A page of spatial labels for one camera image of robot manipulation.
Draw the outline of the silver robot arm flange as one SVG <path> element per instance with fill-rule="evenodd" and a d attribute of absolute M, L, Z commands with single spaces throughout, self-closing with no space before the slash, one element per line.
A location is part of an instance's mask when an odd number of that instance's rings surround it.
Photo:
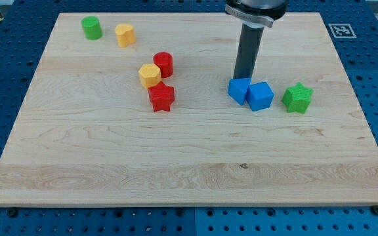
<path fill-rule="evenodd" d="M 226 0 L 225 12 L 250 28 L 271 28 L 287 11 L 289 0 Z"/>

